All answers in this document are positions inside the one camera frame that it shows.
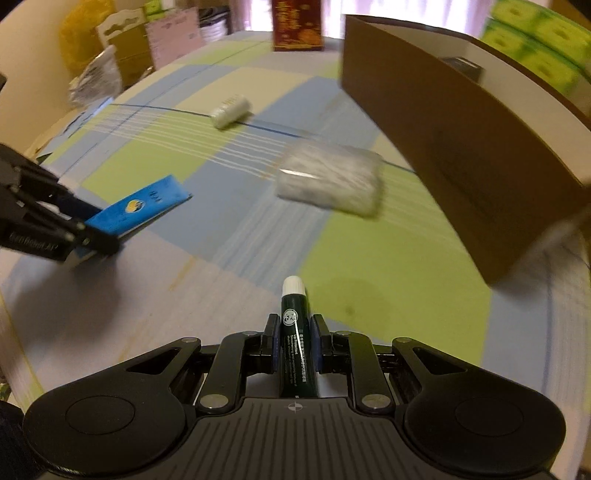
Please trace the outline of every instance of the pink paper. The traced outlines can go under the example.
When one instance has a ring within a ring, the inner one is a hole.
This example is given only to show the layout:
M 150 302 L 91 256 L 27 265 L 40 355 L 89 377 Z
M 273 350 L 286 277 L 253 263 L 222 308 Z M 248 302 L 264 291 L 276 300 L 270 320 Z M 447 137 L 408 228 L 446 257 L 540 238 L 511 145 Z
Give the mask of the pink paper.
M 156 70 L 205 45 L 195 7 L 145 25 Z

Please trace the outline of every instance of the white fabric bundle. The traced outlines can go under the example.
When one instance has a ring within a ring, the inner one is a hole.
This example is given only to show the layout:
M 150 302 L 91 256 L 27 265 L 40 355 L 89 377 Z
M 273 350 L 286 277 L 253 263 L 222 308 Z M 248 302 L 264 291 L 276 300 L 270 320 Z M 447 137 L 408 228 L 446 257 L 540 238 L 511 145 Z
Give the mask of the white fabric bundle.
M 381 194 L 382 162 L 368 150 L 298 140 L 281 156 L 275 192 L 289 200 L 372 216 Z

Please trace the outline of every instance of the green tissue package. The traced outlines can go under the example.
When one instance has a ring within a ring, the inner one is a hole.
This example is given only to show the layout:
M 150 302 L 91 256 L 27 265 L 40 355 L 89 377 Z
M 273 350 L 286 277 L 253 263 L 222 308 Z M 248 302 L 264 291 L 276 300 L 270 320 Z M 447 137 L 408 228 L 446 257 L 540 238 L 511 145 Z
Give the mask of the green tissue package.
M 481 40 L 591 113 L 591 32 L 527 0 L 497 0 Z

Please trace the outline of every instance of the white cap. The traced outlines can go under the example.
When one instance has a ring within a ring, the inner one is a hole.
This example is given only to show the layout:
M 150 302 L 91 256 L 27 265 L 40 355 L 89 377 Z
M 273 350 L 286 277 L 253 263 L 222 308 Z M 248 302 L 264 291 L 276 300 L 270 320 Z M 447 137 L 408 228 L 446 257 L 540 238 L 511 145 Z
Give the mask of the white cap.
M 302 281 L 302 279 L 300 277 L 296 277 L 295 275 L 292 275 L 291 277 L 287 277 L 283 281 L 282 296 L 285 297 L 285 295 L 293 295 L 293 294 L 306 295 L 306 288 L 304 287 L 304 282 Z

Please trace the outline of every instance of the window curtain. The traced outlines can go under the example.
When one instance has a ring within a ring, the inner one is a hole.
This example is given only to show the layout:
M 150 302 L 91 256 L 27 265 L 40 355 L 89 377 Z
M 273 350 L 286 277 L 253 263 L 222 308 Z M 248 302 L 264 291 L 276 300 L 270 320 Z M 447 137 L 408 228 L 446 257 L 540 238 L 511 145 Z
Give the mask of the window curtain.
M 323 30 L 342 38 L 344 15 L 396 18 L 479 36 L 494 0 L 322 0 Z M 230 0 L 236 30 L 271 31 L 271 0 Z

